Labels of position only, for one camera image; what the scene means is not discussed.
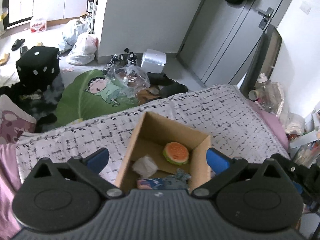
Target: bottle label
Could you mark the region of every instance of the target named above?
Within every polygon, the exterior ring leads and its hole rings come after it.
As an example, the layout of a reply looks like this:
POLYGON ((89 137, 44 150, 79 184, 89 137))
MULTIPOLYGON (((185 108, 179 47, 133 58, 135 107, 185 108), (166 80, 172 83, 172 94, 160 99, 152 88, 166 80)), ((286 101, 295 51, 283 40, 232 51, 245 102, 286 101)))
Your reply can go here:
POLYGON ((87 12, 92 13, 92 11, 93 11, 93 2, 89 2, 87 7, 87 12))

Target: green watermelon rind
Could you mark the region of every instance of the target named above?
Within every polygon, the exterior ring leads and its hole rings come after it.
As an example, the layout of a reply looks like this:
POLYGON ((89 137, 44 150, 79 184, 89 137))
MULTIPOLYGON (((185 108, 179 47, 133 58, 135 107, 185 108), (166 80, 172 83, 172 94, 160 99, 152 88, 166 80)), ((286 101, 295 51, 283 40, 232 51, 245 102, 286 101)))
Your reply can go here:
POLYGON ((184 161, 184 162, 182 162, 182 163, 178 163, 178 162, 175 162, 175 161, 173 161, 172 159, 170 159, 169 158, 169 156, 168 156, 168 154, 167 154, 167 152, 165 151, 165 149, 163 150, 163 156, 166 158, 166 160, 169 162, 169 163, 172 163, 172 164, 175 164, 175 165, 183 165, 183 164, 187 164, 188 163, 188 160, 189 160, 189 158, 186 160, 186 161, 184 161))

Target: gray ribbed surface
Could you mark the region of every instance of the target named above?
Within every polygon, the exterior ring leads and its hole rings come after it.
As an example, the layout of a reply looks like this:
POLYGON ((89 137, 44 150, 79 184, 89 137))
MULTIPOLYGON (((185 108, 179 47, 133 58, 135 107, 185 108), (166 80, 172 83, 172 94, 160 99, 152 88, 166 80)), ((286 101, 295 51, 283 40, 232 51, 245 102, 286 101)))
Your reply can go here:
POLYGON ((121 200, 107 201, 88 224, 67 233, 39 235, 27 230, 14 240, 298 240, 294 230, 263 234, 240 230, 219 217, 209 201, 185 190, 132 190, 121 200))

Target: green leaf-shaped rug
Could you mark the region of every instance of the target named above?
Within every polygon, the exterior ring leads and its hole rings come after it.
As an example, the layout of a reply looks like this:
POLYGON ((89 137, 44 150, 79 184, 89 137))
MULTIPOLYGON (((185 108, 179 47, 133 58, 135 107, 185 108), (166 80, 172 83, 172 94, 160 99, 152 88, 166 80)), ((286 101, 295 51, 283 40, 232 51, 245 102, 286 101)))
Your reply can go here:
POLYGON ((64 90, 57 105, 56 127, 77 119, 84 121, 138 105, 135 98, 127 98, 121 94, 120 87, 110 82, 104 79, 101 70, 90 70, 77 76, 64 90))

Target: round black disc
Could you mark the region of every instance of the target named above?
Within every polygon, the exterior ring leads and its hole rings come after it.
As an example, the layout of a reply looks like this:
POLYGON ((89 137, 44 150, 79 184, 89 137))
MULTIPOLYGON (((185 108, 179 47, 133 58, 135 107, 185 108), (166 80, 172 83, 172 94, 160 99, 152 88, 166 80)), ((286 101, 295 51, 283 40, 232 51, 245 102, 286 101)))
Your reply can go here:
POLYGON ((232 224, 254 231, 276 231, 296 225, 303 202, 287 181, 262 177, 223 188, 218 209, 232 224))
POLYGON ((86 184, 44 177, 19 190, 12 202, 19 223, 40 232, 61 232, 89 221, 100 207, 98 193, 86 184))

